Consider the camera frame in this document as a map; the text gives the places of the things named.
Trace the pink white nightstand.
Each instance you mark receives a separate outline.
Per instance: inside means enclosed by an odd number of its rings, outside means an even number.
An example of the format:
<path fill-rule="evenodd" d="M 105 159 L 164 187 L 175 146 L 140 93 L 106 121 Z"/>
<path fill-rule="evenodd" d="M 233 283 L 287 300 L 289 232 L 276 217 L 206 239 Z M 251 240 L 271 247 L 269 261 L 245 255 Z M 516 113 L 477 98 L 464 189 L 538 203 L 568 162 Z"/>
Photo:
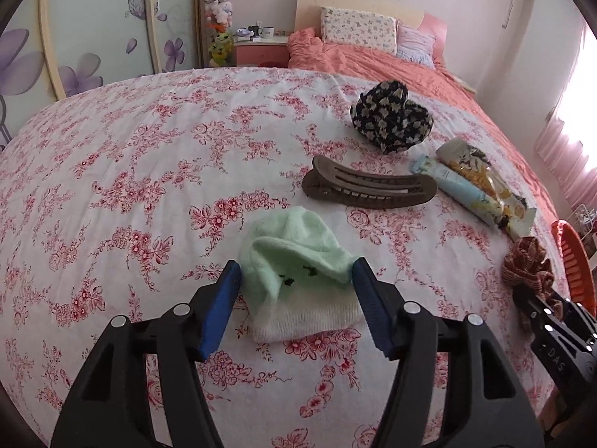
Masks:
<path fill-rule="evenodd" d="M 237 67 L 286 68 L 290 60 L 288 37 L 236 41 L 234 59 Z"/>

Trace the black white floral scrunchie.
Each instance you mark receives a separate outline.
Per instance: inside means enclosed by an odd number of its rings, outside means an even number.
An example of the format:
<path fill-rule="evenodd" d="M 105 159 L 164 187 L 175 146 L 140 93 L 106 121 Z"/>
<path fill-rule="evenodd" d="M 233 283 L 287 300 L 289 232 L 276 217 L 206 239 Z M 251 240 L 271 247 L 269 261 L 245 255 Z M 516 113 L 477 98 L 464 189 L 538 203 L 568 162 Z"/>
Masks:
<path fill-rule="evenodd" d="M 429 110 L 409 98 L 398 80 L 379 83 L 351 105 L 353 127 L 383 154 L 402 153 L 431 134 L 434 118 Z"/>

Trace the light blue cream tube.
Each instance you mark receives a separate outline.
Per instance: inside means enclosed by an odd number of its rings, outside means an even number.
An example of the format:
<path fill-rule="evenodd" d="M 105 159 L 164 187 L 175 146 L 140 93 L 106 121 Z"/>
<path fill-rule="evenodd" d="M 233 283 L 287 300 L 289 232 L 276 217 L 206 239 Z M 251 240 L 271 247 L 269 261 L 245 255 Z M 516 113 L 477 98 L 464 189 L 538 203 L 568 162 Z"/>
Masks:
<path fill-rule="evenodd" d="M 433 178 L 441 191 L 490 227 L 506 228 L 509 224 L 508 215 L 496 199 L 440 162 L 422 155 L 411 165 L 411 171 Z"/>

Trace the yellow snack wrapper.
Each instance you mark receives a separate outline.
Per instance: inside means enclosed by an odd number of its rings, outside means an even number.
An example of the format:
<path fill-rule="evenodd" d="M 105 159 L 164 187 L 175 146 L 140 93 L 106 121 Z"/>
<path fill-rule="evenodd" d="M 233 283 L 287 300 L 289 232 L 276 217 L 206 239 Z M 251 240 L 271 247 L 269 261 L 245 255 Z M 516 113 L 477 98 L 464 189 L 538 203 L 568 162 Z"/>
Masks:
<path fill-rule="evenodd" d="M 513 191 L 480 149 L 461 139 L 452 139 L 436 150 L 438 159 L 452 171 L 468 180 L 496 204 L 498 228 L 516 241 L 529 236 L 536 208 Z"/>

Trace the salmon pink bed duvet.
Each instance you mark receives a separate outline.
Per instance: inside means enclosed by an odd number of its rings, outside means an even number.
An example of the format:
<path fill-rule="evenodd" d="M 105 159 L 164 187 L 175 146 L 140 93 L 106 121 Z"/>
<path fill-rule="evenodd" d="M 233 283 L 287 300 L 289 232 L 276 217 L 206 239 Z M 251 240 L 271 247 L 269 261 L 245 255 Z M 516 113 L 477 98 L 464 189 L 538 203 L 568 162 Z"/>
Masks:
<path fill-rule="evenodd" d="M 367 47 L 326 44 L 317 36 L 313 27 L 291 34 L 287 49 L 290 52 L 290 68 L 339 74 L 375 82 L 398 80 L 406 84 L 411 91 L 475 115 L 483 123 L 485 130 L 506 150 L 510 160 L 521 172 L 539 209 L 549 220 L 557 218 L 557 210 L 550 193 L 521 153 L 445 69 L 429 69 Z"/>

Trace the brown red scrunchie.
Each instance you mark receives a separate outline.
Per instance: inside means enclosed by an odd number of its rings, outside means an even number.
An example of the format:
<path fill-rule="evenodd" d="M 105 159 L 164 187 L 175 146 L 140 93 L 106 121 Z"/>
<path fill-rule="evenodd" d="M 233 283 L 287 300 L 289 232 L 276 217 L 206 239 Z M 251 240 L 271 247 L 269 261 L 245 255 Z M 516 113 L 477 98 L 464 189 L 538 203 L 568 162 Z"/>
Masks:
<path fill-rule="evenodd" d="M 553 267 L 536 237 L 523 237 L 514 243 L 503 260 L 501 277 L 505 285 L 524 285 L 536 295 L 546 296 L 553 291 Z"/>

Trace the floral white pillow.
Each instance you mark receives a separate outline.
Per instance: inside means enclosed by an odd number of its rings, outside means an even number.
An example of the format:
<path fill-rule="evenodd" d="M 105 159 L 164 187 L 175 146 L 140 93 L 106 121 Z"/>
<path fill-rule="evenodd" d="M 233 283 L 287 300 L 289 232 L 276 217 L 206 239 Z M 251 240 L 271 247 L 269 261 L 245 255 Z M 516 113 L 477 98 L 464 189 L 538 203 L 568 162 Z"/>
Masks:
<path fill-rule="evenodd" d="M 397 26 L 397 20 L 391 16 L 329 6 L 321 8 L 321 33 L 326 44 L 351 44 L 394 55 Z"/>

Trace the pink striped pillow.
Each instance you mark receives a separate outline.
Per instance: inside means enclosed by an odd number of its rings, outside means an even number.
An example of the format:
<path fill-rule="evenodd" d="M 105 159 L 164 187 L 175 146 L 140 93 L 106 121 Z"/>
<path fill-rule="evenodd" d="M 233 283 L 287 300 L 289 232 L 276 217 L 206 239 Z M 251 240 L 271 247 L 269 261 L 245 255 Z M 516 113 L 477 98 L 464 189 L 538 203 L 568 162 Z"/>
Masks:
<path fill-rule="evenodd" d="M 398 24 L 397 52 L 398 58 L 434 69 L 434 46 L 436 38 L 432 34 L 425 34 L 404 23 Z"/>

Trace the cluttered shelf rack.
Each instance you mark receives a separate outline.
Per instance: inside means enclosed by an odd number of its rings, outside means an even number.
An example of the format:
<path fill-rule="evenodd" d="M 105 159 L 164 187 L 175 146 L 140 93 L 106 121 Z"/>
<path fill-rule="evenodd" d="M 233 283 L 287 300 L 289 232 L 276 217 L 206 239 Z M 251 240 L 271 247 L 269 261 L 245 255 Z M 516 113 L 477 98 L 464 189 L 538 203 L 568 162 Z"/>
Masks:
<path fill-rule="evenodd" d="M 570 220 L 581 238 L 587 257 L 592 259 L 596 254 L 596 208 L 581 203 L 574 208 Z"/>

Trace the red floral white tablecloth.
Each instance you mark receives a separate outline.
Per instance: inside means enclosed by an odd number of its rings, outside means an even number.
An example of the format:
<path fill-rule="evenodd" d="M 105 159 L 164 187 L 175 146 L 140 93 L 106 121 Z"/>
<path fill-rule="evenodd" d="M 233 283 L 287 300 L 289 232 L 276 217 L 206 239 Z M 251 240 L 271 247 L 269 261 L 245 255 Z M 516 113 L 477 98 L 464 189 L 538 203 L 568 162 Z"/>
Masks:
<path fill-rule="evenodd" d="M 508 237 L 444 194 L 368 211 L 321 203 L 301 182 L 314 157 L 398 175 L 461 138 L 549 220 L 506 150 L 473 114 L 409 90 L 435 119 L 424 143 L 384 155 L 349 110 L 368 82 L 304 70 L 194 70 L 112 83 L 44 107 L 1 154 L 1 381 L 48 440 L 86 355 L 111 318 L 155 318 L 237 257 L 254 221 L 301 206 L 383 280 L 434 314 L 477 312 L 533 405 L 553 383 L 532 355 L 501 264 Z"/>

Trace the pink window curtain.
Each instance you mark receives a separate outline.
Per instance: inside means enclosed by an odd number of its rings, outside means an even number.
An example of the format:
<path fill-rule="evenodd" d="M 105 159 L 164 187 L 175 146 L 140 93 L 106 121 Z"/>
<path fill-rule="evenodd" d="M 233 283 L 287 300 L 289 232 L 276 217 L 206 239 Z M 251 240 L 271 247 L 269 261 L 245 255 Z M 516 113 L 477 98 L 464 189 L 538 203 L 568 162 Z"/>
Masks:
<path fill-rule="evenodd" d="M 596 37 L 583 30 L 569 80 L 535 149 L 572 206 L 596 206 Z"/>

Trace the floral sliding wardrobe door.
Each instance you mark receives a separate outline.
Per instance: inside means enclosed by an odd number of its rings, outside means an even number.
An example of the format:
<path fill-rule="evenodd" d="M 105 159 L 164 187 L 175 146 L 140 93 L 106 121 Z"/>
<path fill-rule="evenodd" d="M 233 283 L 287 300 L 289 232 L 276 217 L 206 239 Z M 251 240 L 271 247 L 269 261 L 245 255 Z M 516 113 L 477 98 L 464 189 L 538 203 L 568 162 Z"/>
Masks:
<path fill-rule="evenodd" d="M 199 63 L 195 0 L 21 0 L 1 34 L 1 144 L 61 97 Z"/>

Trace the orange plastic trash basket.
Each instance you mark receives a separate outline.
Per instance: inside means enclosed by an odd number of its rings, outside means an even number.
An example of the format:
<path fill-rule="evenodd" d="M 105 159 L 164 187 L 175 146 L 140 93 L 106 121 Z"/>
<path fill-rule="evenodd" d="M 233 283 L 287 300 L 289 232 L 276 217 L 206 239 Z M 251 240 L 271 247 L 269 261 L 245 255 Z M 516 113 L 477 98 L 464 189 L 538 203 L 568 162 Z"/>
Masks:
<path fill-rule="evenodd" d="M 563 259 L 571 299 L 582 304 L 595 317 L 596 288 L 581 237 L 564 220 L 555 221 L 551 225 L 551 234 Z"/>

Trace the beige pink headboard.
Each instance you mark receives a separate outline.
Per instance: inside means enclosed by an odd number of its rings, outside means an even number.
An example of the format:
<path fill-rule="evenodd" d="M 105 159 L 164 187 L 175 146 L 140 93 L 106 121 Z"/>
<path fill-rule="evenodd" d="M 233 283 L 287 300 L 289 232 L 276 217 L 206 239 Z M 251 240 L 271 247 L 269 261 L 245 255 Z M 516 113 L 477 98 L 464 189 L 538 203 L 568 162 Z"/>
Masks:
<path fill-rule="evenodd" d="M 395 17 L 408 27 L 414 27 L 435 37 L 434 59 L 442 60 L 447 38 L 447 23 L 423 10 L 415 9 L 397 0 L 297 0 L 294 31 L 314 27 L 319 34 L 322 6 L 368 11 Z"/>

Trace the white mug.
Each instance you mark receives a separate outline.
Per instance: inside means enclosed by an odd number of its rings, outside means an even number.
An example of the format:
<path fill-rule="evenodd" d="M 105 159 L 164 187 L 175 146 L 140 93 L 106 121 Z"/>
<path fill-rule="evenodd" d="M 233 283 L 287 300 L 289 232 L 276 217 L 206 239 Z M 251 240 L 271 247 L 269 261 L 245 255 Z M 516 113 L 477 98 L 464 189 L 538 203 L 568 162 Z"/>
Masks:
<path fill-rule="evenodd" d="M 260 37 L 262 38 L 273 38 L 275 37 L 274 27 L 262 27 L 260 30 Z"/>

